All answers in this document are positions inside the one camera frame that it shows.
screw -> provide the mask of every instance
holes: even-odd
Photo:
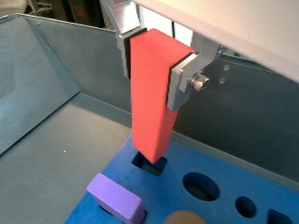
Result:
[[[190,87],[200,92],[206,87],[208,82],[209,78],[202,74],[196,73],[190,78]]]

purple cube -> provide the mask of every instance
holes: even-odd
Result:
[[[97,204],[125,224],[142,223],[145,210],[141,199],[105,175],[95,175],[86,190]]]

red rectangular block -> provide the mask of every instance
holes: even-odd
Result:
[[[170,67],[193,50],[154,29],[129,41],[133,145],[154,163],[165,153],[177,114],[165,106]]]

blue board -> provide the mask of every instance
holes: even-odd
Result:
[[[170,141],[160,175],[160,171],[154,175],[148,171],[146,164],[140,165],[141,158],[136,162],[136,155],[129,137],[102,173],[142,199],[144,224],[164,223],[180,210],[196,213],[206,223],[299,223],[297,192],[197,150]],[[65,223],[121,222],[86,193]]]

wooden disc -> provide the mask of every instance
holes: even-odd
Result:
[[[196,213],[178,211],[168,216],[164,224],[205,224],[205,221]]]

